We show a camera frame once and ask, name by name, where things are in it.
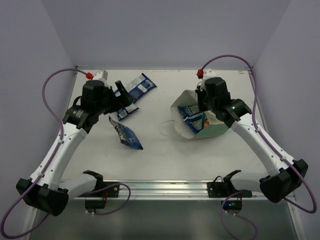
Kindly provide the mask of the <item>green paper bag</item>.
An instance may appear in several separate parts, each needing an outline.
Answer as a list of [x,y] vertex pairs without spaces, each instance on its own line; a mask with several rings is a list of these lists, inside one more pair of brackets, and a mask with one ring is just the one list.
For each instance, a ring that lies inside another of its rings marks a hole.
[[225,123],[218,120],[211,111],[201,112],[193,90],[184,90],[170,107],[172,119],[159,126],[159,132],[166,137],[180,135],[186,139],[219,137],[228,131]]

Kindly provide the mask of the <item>blue white snack bag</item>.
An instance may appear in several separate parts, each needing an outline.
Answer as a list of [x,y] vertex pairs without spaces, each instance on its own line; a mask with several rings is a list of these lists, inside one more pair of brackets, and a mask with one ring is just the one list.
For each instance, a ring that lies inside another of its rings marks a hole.
[[133,104],[156,87],[157,85],[144,73],[141,73],[140,76],[124,86],[125,90],[132,97]]

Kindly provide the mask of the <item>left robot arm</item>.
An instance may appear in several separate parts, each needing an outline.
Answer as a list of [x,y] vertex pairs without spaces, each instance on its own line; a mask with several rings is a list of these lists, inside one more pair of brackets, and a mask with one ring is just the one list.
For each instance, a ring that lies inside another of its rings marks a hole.
[[60,215],[69,201],[81,195],[103,193],[103,176],[86,170],[79,177],[62,182],[62,176],[73,154],[100,115],[114,113],[133,102],[121,81],[115,85],[118,94],[101,80],[88,80],[82,87],[80,104],[73,104],[62,119],[53,146],[40,166],[28,179],[19,179],[16,189],[24,202],[52,216]]

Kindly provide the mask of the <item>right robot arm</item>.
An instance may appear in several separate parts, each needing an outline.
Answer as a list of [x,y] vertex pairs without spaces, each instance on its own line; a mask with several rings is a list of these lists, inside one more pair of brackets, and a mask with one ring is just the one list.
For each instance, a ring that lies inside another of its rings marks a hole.
[[234,170],[223,178],[223,192],[235,196],[240,190],[261,192],[278,203],[301,186],[301,177],[308,164],[296,160],[253,122],[253,113],[241,99],[232,99],[226,81],[221,77],[206,77],[195,90],[201,111],[212,111],[218,120],[237,133],[253,150],[265,172]]

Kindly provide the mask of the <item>orange white snack bag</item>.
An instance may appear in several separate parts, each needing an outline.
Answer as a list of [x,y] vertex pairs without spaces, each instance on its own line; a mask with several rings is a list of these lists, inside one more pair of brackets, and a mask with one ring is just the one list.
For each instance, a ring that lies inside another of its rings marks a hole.
[[202,114],[201,117],[201,128],[205,129],[207,126],[211,125],[214,121],[213,115],[210,111],[206,111]]

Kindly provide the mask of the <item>left black control box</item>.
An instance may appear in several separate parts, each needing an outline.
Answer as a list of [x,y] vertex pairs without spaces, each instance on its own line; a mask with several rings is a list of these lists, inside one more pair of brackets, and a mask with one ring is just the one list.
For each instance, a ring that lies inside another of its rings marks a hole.
[[104,209],[106,207],[106,203],[107,200],[105,198],[89,198],[84,201],[84,207],[89,212],[95,212],[96,210]]

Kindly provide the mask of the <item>black control box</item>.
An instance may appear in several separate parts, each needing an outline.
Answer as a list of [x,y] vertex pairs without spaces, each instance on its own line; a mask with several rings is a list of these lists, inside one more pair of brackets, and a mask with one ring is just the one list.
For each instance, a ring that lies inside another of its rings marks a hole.
[[241,211],[243,203],[240,200],[221,201],[221,206],[225,211]]
[[95,212],[96,210],[104,209],[106,207],[106,203],[107,200],[105,198],[89,198],[84,201],[84,207],[89,212]]

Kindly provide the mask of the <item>right black control box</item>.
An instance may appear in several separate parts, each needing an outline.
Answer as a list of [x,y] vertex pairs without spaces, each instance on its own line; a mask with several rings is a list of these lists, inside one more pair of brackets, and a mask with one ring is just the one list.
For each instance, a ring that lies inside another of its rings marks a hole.
[[221,206],[225,211],[241,211],[243,203],[240,200],[221,201]]

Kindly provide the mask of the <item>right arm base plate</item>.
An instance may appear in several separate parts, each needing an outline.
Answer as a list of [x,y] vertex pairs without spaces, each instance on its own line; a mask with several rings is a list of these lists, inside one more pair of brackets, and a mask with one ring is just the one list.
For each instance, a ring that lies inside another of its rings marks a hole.
[[207,182],[206,189],[209,198],[226,198],[232,194],[239,192],[239,190],[235,189],[233,186],[219,181]]

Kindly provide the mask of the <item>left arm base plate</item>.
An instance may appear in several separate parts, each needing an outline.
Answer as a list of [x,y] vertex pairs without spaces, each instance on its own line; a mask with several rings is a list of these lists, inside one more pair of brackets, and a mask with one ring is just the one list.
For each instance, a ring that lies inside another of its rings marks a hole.
[[106,190],[99,191],[96,193],[84,193],[79,197],[84,198],[117,198],[119,196],[120,191],[120,183],[119,182],[111,182],[111,181],[104,181],[101,185],[101,189],[106,188]]

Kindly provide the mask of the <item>aluminium rail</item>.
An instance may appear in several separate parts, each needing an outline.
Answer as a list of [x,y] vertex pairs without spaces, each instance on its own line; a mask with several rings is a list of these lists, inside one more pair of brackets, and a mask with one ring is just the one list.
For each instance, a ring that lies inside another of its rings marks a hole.
[[[227,197],[209,197],[207,192],[206,180],[196,181],[172,181],[172,180],[130,180],[130,181],[116,181],[116,180],[101,180],[98,189],[102,191],[108,187],[101,188],[103,182],[119,182],[118,199],[125,199],[130,194],[131,200],[224,200]],[[88,188],[88,183],[83,177],[63,180],[58,187],[61,189],[68,189],[71,194],[70,199],[84,198],[80,195],[85,194]]]

